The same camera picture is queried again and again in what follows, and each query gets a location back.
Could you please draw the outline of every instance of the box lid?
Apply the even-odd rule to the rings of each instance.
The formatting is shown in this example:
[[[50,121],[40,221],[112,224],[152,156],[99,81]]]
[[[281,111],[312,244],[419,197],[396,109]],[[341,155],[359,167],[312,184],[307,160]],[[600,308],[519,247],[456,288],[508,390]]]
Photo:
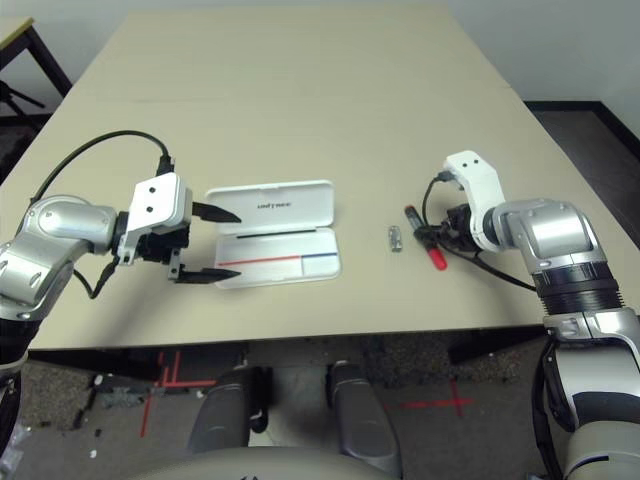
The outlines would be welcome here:
[[[242,219],[217,224],[225,235],[294,232],[333,223],[334,188],[329,180],[214,188],[205,201]]]

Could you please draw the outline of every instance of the open white box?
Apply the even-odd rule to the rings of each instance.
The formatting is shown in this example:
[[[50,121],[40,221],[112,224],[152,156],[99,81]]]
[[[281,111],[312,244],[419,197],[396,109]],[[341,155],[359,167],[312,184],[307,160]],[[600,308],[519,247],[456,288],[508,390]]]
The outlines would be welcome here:
[[[328,180],[209,190],[205,201],[242,223],[220,223],[216,268],[241,275],[220,288],[257,287],[335,278],[340,256],[333,223],[334,188]]]

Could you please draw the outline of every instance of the beige tabletop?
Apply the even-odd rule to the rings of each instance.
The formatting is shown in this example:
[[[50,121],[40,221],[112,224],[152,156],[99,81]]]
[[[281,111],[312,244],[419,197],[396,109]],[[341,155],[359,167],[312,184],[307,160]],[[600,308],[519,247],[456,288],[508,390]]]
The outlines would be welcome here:
[[[31,17],[1,17],[0,16],[0,49],[13,42],[18,35],[33,24]]]
[[[120,267],[89,300],[73,279],[35,348],[164,345],[536,324],[534,293],[449,258],[436,271],[403,214],[445,157],[473,149],[507,199],[574,202],[590,217],[627,304],[640,255],[560,148],[446,10],[433,6],[228,7],[130,15],[0,188],[2,239],[67,153],[117,129],[161,138],[195,200],[213,187],[329,179],[343,263],[335,280],[243,290],[174,285],[167,268]],[[156,148],[120,138],[55,181],[125,210]],[[433,192],[434,219],[464,202]],[[392,253],[399,225],[405,249]],[[194,219],[187,266],[213,265],[215,226]],[[486,259],[530,281],[519,253]],[[109,259],[83,257],[95,282]]]

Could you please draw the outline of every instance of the wall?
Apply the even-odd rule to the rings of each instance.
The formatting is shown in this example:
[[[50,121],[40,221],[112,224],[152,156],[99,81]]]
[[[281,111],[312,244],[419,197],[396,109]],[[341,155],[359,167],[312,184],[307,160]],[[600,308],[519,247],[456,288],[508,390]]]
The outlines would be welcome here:
[[[127,11],[310,1],[313,0],[0,0],[0,14],[33,16],[40,35],[74,81]],[[603,100],[640,136],[637,28],[640,2],[446,0],[445,3],[522,98]],[[49,109],[60,101],[28,55],[17,58],[1,75],[15,88],[44,100]]]

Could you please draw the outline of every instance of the red marker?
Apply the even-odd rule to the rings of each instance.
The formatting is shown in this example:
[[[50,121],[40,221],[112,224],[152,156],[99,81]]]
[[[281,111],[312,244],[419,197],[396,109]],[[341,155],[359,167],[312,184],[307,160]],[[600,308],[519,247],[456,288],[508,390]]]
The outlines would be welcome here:
[[[413,205],[405,207],[404,213],[407,216],[409,223],[411,224],[411,228],[413,228],[413,236],[416,237],[416,239],[418,239],[418,241],[424,245],[424,248],[427,250],[427,254],[429,255],[429,258],[431,258],[433,265],[438,270],[445,270],[447,268],[447,260],[446,258],[444,258],[442,251],[440,251],[440,249],[438,248],[438,244],[436,243],[436,241],[429,235],[424,234],[424,230],[422,230],[422,227],[424,227],[424,222],[418,215],[415,207]]]

